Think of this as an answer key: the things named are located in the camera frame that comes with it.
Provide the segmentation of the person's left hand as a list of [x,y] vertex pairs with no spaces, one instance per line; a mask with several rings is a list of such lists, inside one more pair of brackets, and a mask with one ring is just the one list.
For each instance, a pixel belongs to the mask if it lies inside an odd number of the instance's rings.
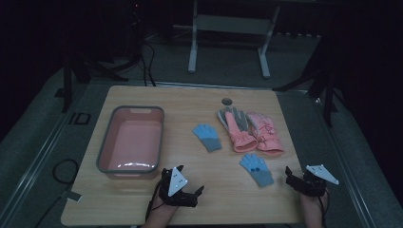
[[178,206],[165,204],[159,197],[152,200],[148,217],[150,219],[171,219],[177,212]]

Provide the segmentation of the black floor stand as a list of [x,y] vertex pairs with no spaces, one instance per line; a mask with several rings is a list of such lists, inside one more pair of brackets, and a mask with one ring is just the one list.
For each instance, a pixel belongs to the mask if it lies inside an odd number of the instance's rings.
[[64,100],[63,113],[66,113],[72,104],[72,73],[75,73],[79,82],[87,84],[90,80],[90,76],[86,72],[87,66],[94,68],[107,78],[127,82],[127,78],[119,76],[118,72],[133,67],[134,62],[128,61],[120,66],[106,67],[82,51],[66,50],[63,55],[63,87],[56,93],[57,97],[62,97]]
[[275,87],[273,91],[285,92],[310,80],[313,82],[307,94],[311,98],[318,99],[322,92],[325,92],[323,119],[329,127],[332,127],[331,115],[334,106],[333,97],[336,81],[336,67],[329,59],[316,59],[312,57],[298,79],[289,84]]

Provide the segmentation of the person's right hand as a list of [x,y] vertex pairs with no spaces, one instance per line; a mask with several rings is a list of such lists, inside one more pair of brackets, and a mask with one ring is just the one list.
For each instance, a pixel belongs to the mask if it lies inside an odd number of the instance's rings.
[[329,205],[329,195],[325,193],[322,197],[308,197],[299,195],[300,206],[303,216],[307,218],[319,218],[327,212]]

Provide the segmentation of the white metal desk frame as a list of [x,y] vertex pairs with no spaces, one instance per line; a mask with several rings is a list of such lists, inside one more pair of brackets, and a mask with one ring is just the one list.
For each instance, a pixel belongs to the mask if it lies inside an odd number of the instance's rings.
[[268,79],[271,76],[266,52],[278,19],[280,6],[275,6],[269,19],[240,18],[231,16],[219,16],[199,14],[199,0],[193,0],[192,40],[189,54],[189,73],[195,73],[198,57],[198,32],[200,30],[232,32],[242,34],[264,35],[264,43],[257,49],[262,77]]

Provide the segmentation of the pink basin with grey rim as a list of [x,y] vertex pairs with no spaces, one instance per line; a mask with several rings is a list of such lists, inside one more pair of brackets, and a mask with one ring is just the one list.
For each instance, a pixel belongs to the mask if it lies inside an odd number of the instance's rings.
[[157,176],[164,111],[159,106],[121,105],[109,119],[96,161],[111,179],[151,180]]

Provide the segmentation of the blue glove with grey cuff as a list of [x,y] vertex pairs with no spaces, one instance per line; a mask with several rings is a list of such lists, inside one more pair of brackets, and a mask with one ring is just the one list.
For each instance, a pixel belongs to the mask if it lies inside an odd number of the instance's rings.
[[274,183],[265,160],[256,154],[245,154],[240,160],[240,165],[250,174],[258,187],[265,187]]
[[193,130],[193,134],[201,141],[208,152],[221,149],[221,141],[214,127],[207,123],[198,124]]

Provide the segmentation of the pink padded glove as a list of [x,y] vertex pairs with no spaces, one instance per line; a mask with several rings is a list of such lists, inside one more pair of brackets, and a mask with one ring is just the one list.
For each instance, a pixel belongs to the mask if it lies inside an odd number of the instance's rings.
[[252,133],[258,141],[257,149],[267,155],[276,155],[284,152],[272,119],[256,112],[248,112],[247,119],[252,125]]

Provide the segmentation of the pink glove with grey palm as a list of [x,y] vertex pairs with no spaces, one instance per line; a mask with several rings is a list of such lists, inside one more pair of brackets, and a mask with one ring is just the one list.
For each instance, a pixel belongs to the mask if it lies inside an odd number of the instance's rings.
[[227,106],[218,111],[218,118],[228,132],[237,153],[252,151],[258,146],[258,141],[249,132],[249,124],[242,110]]

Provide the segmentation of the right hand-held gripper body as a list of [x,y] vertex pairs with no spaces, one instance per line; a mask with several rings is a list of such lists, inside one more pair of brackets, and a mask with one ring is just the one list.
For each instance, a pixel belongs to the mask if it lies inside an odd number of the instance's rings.
[[323,164],[307,165],[302,179],[293,174],[289,181],[293,182],[294,190],[308,197],[322,197],[328,182],[339,185],[339,181]]

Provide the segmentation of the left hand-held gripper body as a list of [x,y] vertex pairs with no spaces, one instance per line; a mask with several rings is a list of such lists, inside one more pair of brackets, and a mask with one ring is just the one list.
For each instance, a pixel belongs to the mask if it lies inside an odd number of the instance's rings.
[[164,168],[160,180],[159,197],[167,205],[196,207],[198,198],[194,197],[194,193],[185,193],[182,190],[187,184],[188,180],[176,167]]

